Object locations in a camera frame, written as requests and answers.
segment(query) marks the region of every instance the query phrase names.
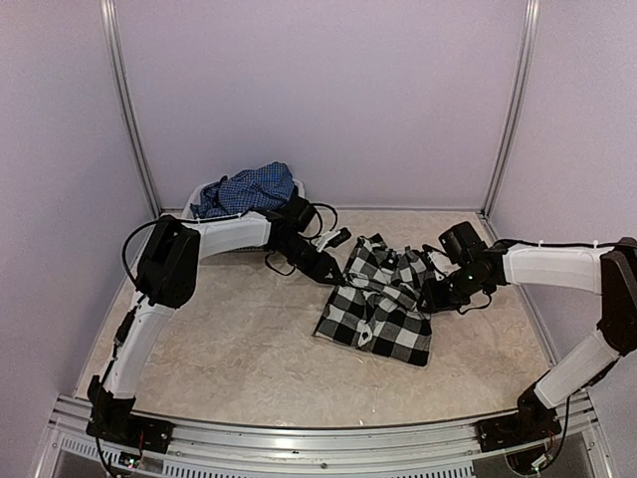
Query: plaid fabric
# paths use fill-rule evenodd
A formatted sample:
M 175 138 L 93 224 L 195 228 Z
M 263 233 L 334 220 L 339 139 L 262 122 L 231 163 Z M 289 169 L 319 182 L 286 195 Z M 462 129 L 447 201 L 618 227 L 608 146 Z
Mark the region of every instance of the plaid fabric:
M 201 203 L 190 204 L 195 218 L 278 209 L 290 200 L 294 190 L 292 174 L 286 164 L 273 162 L 259 169 L 245 169 L 228 179 L 209 184 L 201 190 Z
M 424 366 L 431 326 L 418 302 L 427 268 L 410 248 L 389 249 L 379 234 L 359 237 L 314 335 L 361 351 Z

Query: blue cloth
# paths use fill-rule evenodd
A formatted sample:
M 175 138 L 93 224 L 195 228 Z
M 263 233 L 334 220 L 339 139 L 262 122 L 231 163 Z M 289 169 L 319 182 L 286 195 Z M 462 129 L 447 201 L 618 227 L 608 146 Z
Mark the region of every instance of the blue cloth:
M 259 169 L 245 169 L 201 190 L 201 203 L 190 204 L 196 218 L 239 214 L 249 210 L 271 211 L 286 204 L 295 185 L 286 164 L 273 162 Z

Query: folded clothing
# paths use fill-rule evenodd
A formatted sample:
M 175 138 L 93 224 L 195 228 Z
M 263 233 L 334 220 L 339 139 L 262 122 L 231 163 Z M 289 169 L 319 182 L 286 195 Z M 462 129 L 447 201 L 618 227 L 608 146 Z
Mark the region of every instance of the folded clothing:
M 379 234 L 359 237 L 314 335 L 361 351 L 424 366 L 431 325 L 416 304 L 427 274 L 418 251 L 387 247 Z
M 288 166 L 273 162 L 259 169 L 245 169 L 201 190 L 200 204 L 190 204 L 195 218 L 240 214 L 249 210 L 274 210 L 285 205 L 295 185 Z

